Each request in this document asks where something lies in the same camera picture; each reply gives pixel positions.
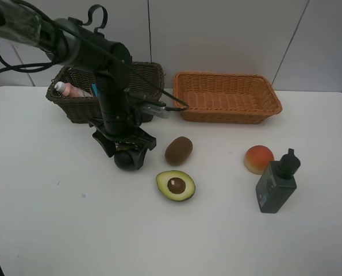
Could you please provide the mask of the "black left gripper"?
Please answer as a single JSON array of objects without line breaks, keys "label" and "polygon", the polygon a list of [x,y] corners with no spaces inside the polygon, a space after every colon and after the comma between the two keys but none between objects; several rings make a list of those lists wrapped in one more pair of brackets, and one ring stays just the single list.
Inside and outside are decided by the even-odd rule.
[{"label": "black left gripper", "polygon": [[149,135],[141,128],[132,128],[129,131],[114,135],[106,131],[104,120],[92,119],[89,121],[89,127],[94,127],[96,131],[92,137],[103,148],[108,157],[112,157],[116,153],[117,144],[134,144],[130,150],[130,156],[133,161],[132,170],[139,170],[144,165],[145,156],[148,150],[152,151],[156,147],[156,138]]}]

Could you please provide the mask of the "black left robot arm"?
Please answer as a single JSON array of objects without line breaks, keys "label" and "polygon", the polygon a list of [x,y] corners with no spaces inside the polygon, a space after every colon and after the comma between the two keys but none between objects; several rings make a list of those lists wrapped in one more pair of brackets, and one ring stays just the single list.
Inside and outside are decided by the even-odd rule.
[{"label": "black left robot arm", "polygon": [[140,128],[140,99],[129,96],[132,57],[119,42],[106,40],[72,19],[52,20],[25,1],[0,1],[0,38],[38,48],[50,63],[5,66],[2,71],[45,70],[63,65],[89,72],[99,92],[100,118],[88,121],[93,138],[124,171],[139,170],[156,139]]}]

